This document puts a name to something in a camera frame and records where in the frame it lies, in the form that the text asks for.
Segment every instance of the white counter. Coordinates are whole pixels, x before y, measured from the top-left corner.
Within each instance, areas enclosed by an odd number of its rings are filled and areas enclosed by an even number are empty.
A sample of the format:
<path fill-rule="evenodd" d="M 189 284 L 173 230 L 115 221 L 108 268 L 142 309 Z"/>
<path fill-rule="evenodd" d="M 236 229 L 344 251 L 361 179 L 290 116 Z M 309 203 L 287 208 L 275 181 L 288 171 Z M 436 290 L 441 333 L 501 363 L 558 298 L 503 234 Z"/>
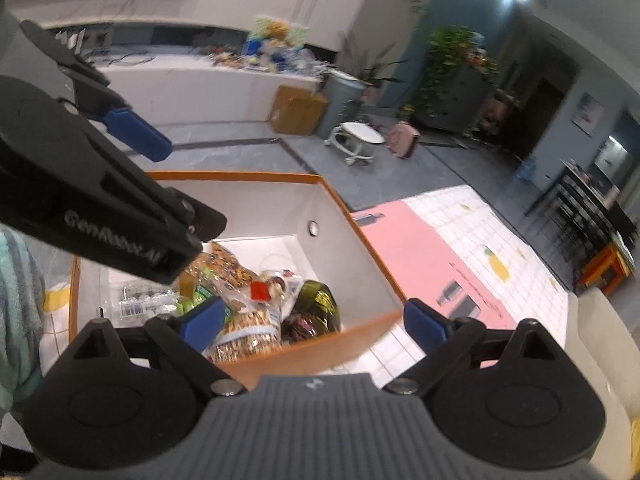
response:
<path fill-rule="evenodd" d="M 318 80 L 212 66 L 205 57 L 159 55 L 133 66 L 100 67 L 110 88 L 154 126 L 267 121 L 280 85 L 315 90 Z"/>

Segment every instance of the gray trash bin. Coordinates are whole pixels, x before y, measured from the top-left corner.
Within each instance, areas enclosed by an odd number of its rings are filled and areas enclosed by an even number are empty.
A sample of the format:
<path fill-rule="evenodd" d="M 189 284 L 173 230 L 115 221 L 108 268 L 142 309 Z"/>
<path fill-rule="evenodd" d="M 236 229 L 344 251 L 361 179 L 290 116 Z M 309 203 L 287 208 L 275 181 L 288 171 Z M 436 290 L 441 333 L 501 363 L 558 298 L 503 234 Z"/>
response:
<path fill-rule="evenodd" d="M 315 130 L 315 134 L 327 139 L 338 124 L 353 121 L 360 109 L 365 85 L 362 81 L 346 72 L 331 70 L 322 89 L 328 104 L 324 117 Z"/>

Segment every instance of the striped cloth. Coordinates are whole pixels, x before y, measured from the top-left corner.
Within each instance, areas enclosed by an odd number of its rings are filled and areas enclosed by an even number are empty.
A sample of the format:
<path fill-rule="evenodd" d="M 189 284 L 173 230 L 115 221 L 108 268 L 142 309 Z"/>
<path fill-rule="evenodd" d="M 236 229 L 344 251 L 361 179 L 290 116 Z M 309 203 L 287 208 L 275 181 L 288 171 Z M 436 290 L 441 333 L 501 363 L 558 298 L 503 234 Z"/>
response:
<path fill-rule="evenodd" d="M 0 228 L 0 415 L 20 422 L 19 403 L 36 389 L 42 373 L 44 279 L 18 233 Z"/>

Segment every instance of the pink bag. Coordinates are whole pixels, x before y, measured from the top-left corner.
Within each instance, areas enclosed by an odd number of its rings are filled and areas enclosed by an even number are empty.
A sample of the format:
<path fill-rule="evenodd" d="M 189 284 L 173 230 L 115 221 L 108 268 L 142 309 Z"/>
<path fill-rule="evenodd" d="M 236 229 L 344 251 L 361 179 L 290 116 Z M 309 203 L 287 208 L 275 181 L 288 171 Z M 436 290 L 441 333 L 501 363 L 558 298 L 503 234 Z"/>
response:
<path fill-rule="evenodd" d="M 420 138 L 420 133 L 409 123 L 396 124 L 386 136 L 386 145 L 400 158 L 409 158 Z"/>

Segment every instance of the blue wall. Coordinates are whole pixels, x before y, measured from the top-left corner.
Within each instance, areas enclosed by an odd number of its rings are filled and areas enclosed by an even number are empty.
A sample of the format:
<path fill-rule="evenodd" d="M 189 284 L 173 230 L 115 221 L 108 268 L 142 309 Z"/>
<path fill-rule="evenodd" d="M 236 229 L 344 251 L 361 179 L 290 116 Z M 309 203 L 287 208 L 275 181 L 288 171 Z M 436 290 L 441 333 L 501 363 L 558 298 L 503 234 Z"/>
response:
<path fill-rule="evenodd" d="M 431 0 L 401 57 L 409 62 L 398 65 L 393 76 L 407 83 L 389 85 L 380 105 L 399 107 L 409 99 L 435 29 L 446 25 L 469 27 L 484 35 L 489 55 L 496 57 L 509 36 L 515 14 L 514 0 Z"/>

